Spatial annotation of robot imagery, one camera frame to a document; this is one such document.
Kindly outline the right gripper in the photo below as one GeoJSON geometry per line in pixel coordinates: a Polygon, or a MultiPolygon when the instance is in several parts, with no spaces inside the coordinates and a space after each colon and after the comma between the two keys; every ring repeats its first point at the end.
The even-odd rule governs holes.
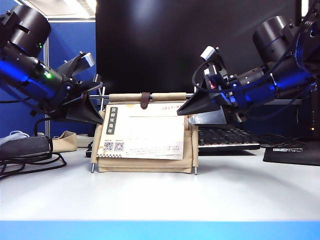
{"type": "Polygon", "coordinates": [[[257,67],[242,75],[229,77],[221,62],[206,61],[203,88],[196,91],[178,110],[178,116],[192,115],[190,125],[226,124],[223,110],[241,123],[255,107],[278,96],[278,83],[273,74],[257,67]]]}

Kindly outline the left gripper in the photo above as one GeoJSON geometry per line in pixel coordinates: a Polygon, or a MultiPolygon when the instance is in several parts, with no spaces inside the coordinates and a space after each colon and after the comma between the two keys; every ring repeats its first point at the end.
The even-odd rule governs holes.
{"type": "MultiPolygon", "coordinates": [[[[80,85],[82,93],[89,93],[103,86],[102,76],[96,74],[93,79],[84,81],[80,85]]],[[[29,90],[31,97],[38,102],[39,110],[32,110],[31,116],[40,112],[57,110],[60,105],[74,98],[76,84],[64,74],[58,72],[39,72],[29,76],[29,90]]],[[[89,95],[85,94],[82,99],[72,102],[65,115],[67,120],[92,124],[102,124],[103,118],[97,112],[89,95]]]]}

